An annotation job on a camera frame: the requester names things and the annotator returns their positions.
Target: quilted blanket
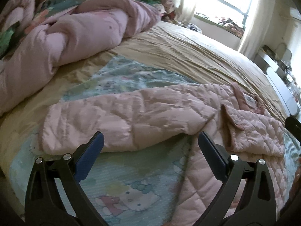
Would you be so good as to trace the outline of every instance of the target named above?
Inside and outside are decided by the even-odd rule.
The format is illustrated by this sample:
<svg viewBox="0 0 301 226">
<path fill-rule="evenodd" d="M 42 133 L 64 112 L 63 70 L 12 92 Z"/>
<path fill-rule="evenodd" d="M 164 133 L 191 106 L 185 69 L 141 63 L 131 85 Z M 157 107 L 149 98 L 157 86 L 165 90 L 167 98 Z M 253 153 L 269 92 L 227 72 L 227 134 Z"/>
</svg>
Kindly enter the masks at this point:
<svg viewBox="0 0 301 226">
<path fill-rule="evenodd" d="M 30 31 L 13 55 L 2 59 L 0 116 L 43 88 L 58 67 L 112 49 L 160 21 L 154 7 L 133 0 L 87 0 L 34 21 L 43 1 L 9 0 L 0 14 L 1 31 L 16 22 L 17 33 Z"/>
<path fill-rule="evenodd" d="M 40 148 L 52 155 L 72 153 L 95 131 L 105 136 L 104 152 L 136 151 L 179 133 L 194 137 L 170 225 L 193 225 L 221 186 L 198 147 L 200 131 L 243 160 L 265 159 L 276 195 L 275 213 L 283 207 L 287 178 L 282 124 L 263 109 L 259 98 L 237 86 L 177 85 L 58 103 L 46 116 Z M 227 215 L 234 212 L 243 187 L 244 181 Z"/>
</svg>

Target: fitted sheet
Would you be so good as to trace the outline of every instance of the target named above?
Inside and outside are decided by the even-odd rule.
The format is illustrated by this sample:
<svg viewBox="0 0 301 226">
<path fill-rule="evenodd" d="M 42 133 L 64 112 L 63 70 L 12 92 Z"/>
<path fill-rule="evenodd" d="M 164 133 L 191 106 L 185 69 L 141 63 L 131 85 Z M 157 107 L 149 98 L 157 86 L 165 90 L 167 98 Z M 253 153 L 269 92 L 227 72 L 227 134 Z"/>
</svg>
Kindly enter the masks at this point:
<svg viewBox="0 0 301 226">
<path fill-rule="evenodd" d="M 8 177 L 21 144 L 45 118 L 67 89 L 89 79 L 115 55 L 183 74 L 201 83 L 229 85 L 237 82 L 262 99 L 270 114 L 284 123 L 285 110 L 259 67 L 215 40 L 186 28 L 159 22 L 152 29 L 123 40 L 118 47 L 86 60 L 62 66 L 38 93 L 0 119 L 0 166 Z"/>
</svg>

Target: crumpled blanket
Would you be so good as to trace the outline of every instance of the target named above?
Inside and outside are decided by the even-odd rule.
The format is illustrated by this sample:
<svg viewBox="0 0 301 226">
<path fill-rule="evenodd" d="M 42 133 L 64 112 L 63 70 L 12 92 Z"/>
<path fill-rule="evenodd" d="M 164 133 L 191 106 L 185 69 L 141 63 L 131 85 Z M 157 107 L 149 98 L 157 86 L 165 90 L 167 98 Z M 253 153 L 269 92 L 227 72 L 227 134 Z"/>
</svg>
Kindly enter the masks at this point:
<svg viewBox="0 0 301 226">
<path fill-rule="evenodd" d="M 185 179 L 170 225 L 193 225 L 221 186 L 198 147 L 200 131 L 247 161 L 266 160 L 273 180 L 277 212 L 286 194 L 283 127 L 237 86 L 176 85 L 108 94 L 57 103 L 40 130 L 40 149 L 52 155 L 73 153 L 96 131 L 105 137 L 103 152 L 136 151 L 179 133 L 194 136 Z M 239 202 L 242 181 L 227 212 Z"/>
<path fill-rule="evenodd" d="M 36 0 L 9 0 L 1 25 L 21 21 L 24 29 L 36 6 Z M 35 27 L 11 57 L 1 60 L 0 116 L 43 88 L 59 66 L 112 49 L 161 19 L 154 7 L 133 0 L 87 0 L 67 12 Z"/>
</svg>

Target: window frame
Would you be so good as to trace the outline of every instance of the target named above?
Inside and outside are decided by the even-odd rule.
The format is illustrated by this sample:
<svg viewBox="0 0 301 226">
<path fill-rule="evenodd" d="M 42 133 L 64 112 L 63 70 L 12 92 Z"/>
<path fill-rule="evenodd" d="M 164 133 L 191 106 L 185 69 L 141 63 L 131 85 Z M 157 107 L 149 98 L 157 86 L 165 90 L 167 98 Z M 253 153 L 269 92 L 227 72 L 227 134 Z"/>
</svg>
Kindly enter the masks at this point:
<svg viewBox="0 0 301 226">
<path fill-rule="evenodd" d="M 250 0 L 250 4 L 249 4 L 249 7 L 248 7 L 246 13 L 242 12 L 239 8 L 237 8 L 236 6 L 234 6 L 234 5 L 232 5 L 232 4 L 228 3 L 228 2 L 226 2 L 226 1 L 224 1 L 224 0 L 217 0 L 217 1 L 219 1 L 219 2 L 221 2 L 221 3 L 223 3 L 223 4 L 225 4 L 226 6 L 232 8 L 232 9 L 234 9 L 235 11 L 239 12 L 240 14 L 242 14 L 242 15 L 244 16 L 243 21 L 242 21 L 242 24 L 243 24 L 243 25 L 246 25 L 246 20 L 247 20 L 247 18 L 249 17 L 248 14 L 249 14 L 249 12 L 250 12 L 252 0 Z"/>
</svg>

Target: hello kitty character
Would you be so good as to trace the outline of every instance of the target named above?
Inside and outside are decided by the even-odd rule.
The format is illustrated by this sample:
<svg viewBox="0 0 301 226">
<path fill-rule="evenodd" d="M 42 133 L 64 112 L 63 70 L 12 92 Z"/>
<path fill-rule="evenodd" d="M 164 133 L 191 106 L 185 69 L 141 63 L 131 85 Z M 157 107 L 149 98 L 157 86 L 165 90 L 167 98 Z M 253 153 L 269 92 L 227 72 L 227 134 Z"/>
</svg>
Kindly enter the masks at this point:
<svg viewBox="0 0 301 226">
<path fill-rule="evenodd" d="M 103 207 L 102 212 L 105 215 L 116 217 L 126 210 L 144 211 L 159 199 L 152 191 L 152 185 L 142 180 L 127 185 L 127 190 L 117 197 L 100 196 L 95 202 Z"/>
</svg>

